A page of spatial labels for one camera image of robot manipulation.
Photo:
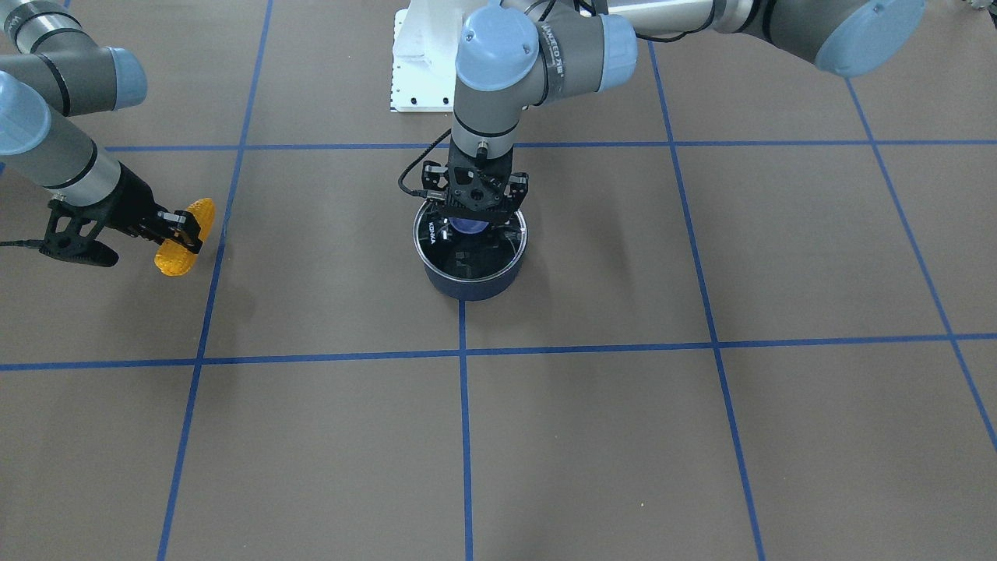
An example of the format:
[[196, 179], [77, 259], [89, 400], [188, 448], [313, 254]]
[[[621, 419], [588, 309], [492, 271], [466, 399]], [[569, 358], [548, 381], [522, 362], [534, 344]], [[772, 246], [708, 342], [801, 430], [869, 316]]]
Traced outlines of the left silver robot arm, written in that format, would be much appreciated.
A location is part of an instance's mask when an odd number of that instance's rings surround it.
[[521, 111], [625, 84], [639, 42], [713, 30], [748, 34], [820, 71], [851, 78], [893, 57], [923, 1], [477, 1], [453, 46], [453, 121], [445, 164], [421, 166], [426, 199], [445, 217], [507, 221], [526, 198], [514, 173]]

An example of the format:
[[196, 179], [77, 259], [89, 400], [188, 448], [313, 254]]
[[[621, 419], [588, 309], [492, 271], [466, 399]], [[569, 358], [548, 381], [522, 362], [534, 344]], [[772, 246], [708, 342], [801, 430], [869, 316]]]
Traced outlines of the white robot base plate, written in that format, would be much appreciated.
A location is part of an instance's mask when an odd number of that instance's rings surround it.
[[391, 111], [453, 111], [458, 38], [473, 7], [473, 1], [410, 1], [396, 11]]

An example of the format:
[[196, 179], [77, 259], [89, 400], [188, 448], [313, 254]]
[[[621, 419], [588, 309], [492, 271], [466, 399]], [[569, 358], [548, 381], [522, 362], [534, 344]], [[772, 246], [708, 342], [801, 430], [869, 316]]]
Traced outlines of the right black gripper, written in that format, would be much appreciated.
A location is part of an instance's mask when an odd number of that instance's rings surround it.
[[190, 255], [202, 251], [204, 231], [195, 214], [189, 210], [167, 212], [157, 205], [150, 186], [124, 164], [120, 164], [114, 191], [95, 207], [106, 227], [126, 235], [146, 235], [160, 246], [170, 242]]

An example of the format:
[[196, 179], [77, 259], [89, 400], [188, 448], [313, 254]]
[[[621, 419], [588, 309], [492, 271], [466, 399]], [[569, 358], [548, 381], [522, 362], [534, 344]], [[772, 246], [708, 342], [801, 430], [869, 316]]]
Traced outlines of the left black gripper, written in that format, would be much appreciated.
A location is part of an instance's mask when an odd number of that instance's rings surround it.
[[449, 219], [508, 221], [528, 193], [528, 174], [512, 172], [513, 153], [479, 161], [452, 150], [449, 162], [421, 164], [425, 198]]

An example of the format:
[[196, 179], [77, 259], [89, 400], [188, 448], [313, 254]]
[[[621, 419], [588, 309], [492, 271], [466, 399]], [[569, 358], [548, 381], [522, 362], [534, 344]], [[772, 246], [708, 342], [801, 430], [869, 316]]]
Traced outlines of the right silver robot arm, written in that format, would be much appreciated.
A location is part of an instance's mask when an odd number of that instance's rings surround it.
[[41, 239], [21, 246], [69, 263], [110, 267], [118, 254], [105, 228], [196, 256], [213, 224], [210, 203], [171, 212], [72, 117], [138, 106], [147, 78], [125, 48], [100, 46], [55, 1], [4, 1], [2, 32], [16, 48], [2, 57], [2, 163], [50, 195]]

